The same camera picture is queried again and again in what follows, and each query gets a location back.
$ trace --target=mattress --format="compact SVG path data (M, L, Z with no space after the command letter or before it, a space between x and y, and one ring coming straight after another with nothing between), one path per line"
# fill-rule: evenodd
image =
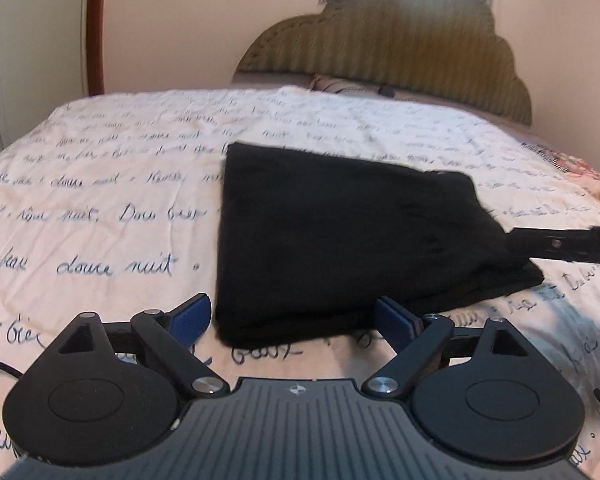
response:
M0 360L26 370L79 312L121 321L197 292L213 299L222 160L237 139L464 171L506 230L600 225L600 202L464 110L294 87L79 100L0 154ZM536 263L542 285L448 315L459 326L507 317L563 373L587 410L572 462L600 479L600 265ZM360 381L393 355L375 332L247 351L213 328L195 353L231 384ZM12 384L0 373L0 409ZM0 418L0 473L13 461Z

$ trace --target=black cloth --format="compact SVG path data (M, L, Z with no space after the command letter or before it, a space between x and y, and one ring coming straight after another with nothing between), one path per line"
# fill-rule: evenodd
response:
M383 295L426 314L541 282L465 174L228 147L216 328L231 346L368 328Z

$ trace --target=cloud-shaped headboard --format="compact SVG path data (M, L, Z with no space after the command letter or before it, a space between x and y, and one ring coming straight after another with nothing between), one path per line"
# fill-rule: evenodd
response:
M237 72L328 74L531 124L531 98L483 0L330 0L263 32Z

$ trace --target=bed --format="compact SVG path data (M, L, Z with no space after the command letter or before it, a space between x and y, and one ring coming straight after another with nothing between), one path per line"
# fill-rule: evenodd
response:
M390 38L365 46L349 33L352 24L365 27L363 16L377 23L378 13L385 22L376 30ZM171 310L197 292L213 299L222 160L235 140L463 171L506 230L600 225L600 200L506 133L526 135L530 99L493 30L480 0L331 0L321 15L265 31L238 66L326 73L458 106L284 86L114 94L58 108L0 154L0 360L25 370L79 312L119 321L146 308ZM453 61L440 61L450 55L444 48L414 56L413 38L455 45ZM375 57L355 47L378 44L389 47ZM415 61L398 70L400 45ZM600 388L600 265L536 263L542 285L447 314L459 326L507 317L563 373L587 411L571 461L600 479L592 395ZM239 376L360 380L393 355L375 332L246 350L223 346L213 327L195 354L231 384ZM0 372L0 409L12 384ZM0 473L13 461L0 418Z

